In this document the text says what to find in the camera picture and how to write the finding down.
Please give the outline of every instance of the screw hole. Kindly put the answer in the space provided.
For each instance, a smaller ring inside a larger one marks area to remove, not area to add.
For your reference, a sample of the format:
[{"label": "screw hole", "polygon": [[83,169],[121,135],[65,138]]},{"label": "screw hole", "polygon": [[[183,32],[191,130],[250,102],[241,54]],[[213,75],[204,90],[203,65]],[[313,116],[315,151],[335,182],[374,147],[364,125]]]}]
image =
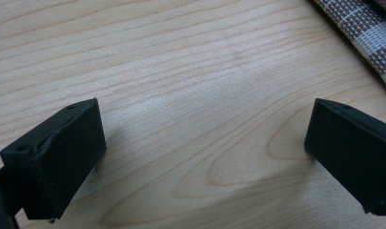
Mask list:
[{"label": "screw hole", "polygon": [[30,145],[19,145],[16,149],[17,151],[25,151],[28,150]]}]

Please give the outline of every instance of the black plastic block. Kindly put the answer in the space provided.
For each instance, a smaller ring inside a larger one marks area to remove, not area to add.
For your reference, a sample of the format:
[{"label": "black plastic block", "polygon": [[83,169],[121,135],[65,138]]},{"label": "black plastic block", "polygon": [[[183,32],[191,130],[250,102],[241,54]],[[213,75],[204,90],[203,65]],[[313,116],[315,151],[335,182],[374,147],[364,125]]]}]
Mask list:
[{"label": "black plastic block", "polygon": [[305,149],[366,213],[386,216],[385,123],[350,106],[317,99]]},{"label": "black plastic block", "polygon": [[97,99],[53,115],[1,151],[29,219],[60,218],[106,150]]}]

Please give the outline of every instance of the checkered fabric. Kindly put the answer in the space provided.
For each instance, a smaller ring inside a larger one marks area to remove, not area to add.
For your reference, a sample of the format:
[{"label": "checkered fabric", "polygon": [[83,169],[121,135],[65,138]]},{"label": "checkered fabric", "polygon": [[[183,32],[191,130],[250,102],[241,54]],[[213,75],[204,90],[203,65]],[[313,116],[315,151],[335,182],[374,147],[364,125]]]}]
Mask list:
[{"label": "checkered fabric", "polygon": [[386,1],[315,0],[386,83]]}]

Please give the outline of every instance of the wooden table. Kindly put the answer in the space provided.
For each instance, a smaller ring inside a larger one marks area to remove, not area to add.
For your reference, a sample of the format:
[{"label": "wooden table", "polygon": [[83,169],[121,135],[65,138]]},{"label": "wooden table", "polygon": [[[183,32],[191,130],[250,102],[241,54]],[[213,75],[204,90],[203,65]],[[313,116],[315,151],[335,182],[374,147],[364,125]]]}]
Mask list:
[{"label": "wooden table", "polygon": [[386,228],[304,152],[317,97],[386,122],[311,1],[0,0],[0,150],[93,97],[107,153],[60,220],[22,228]]}]

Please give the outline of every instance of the wooden surface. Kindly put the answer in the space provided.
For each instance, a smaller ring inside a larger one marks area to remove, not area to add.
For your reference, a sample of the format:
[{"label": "wooden surface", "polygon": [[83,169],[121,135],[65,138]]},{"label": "wooden surface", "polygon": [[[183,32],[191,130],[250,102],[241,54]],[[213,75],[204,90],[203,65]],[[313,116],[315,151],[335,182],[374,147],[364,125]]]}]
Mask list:
[{"label": "wooden surface", "polygon": [[23,228],[386,228],[303,150],[317,97],[386,122],[310,1],[0,0],[0,150],[93,97],[109,150]]}]

